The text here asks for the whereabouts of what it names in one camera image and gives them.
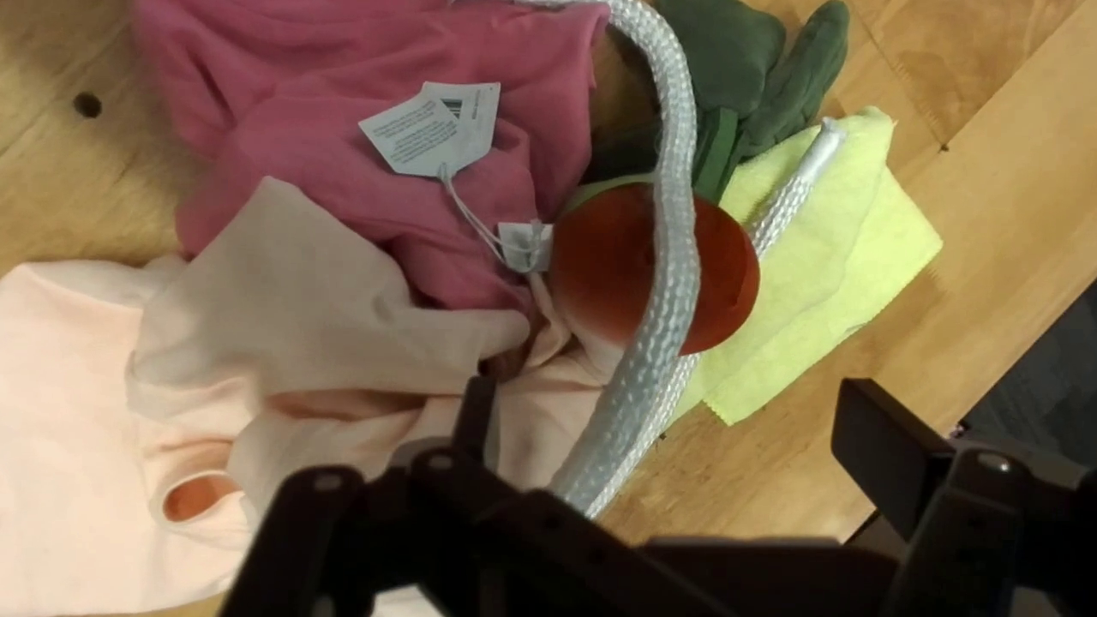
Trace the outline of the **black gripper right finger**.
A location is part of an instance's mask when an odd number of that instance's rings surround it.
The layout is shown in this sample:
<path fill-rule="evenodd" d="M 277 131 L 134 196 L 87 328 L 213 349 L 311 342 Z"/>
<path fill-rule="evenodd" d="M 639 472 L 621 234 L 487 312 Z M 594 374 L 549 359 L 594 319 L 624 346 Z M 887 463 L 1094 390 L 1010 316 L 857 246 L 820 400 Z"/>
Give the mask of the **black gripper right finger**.
<path fill-rule="evenodd" d="M 908 543 L 881 617 L 1008 617 L 1014 589 L 1097 617 L 1097 482 L 953 447 L 874 380 L 844 380 L 828 448 Z"/>

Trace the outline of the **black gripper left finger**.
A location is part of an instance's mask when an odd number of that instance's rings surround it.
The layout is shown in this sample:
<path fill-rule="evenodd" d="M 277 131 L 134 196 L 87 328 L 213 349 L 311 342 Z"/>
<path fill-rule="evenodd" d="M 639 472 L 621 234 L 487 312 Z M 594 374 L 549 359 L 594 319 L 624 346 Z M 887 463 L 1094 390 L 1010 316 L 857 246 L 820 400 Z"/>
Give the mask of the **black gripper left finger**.
<path fill-rule="evenodd" d="M 415 587 L 441 617 L 735 617 L 549 492 L 487 467 L 495 383 L 474 379 L 449 438 L 408 447 L 378 482 L 291 472 L 218 617 L 375 617 Z"/>

